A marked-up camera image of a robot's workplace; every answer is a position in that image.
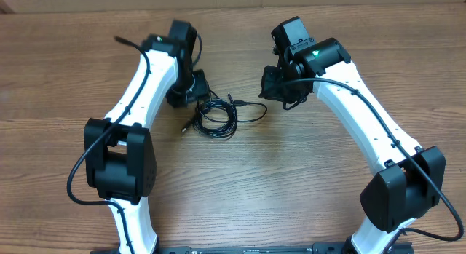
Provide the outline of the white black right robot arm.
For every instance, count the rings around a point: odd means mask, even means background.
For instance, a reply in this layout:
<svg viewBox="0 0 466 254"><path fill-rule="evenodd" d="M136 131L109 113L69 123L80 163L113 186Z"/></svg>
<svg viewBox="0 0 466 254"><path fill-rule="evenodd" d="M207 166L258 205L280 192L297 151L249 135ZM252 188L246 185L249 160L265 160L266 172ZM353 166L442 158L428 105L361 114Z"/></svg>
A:
<svg viewBox="0 0 466 254"><path fill-rule="evenodd" d="M422 148L396 124L335 38L315 41L299 17L271 35L278 63L264 68L260 97L289 110L315 93L355 140L373 175L360 195L366 214L360 228L344 243L315 244L315 253L412 253L393 242L439 203L444 155L435 146Z"/></svg>

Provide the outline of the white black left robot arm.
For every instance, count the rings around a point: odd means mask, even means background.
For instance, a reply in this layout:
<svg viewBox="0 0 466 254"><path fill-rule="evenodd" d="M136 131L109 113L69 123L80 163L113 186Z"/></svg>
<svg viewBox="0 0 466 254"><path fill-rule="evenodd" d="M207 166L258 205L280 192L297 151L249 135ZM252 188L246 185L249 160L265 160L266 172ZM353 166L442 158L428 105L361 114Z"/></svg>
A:
<svg viewBox="0 0 466 254"><path fill-rule="evenodd" d="M201 38L191 23L174 20L167 36L151 34L137 44L140 62L119 102L103 119L84 126L87 183L98 204L109 206L119 246L115 253L156 253L148 196L157 176L151 126L166 100L173 108L207 100L210 90L192 57Z"/></svg>

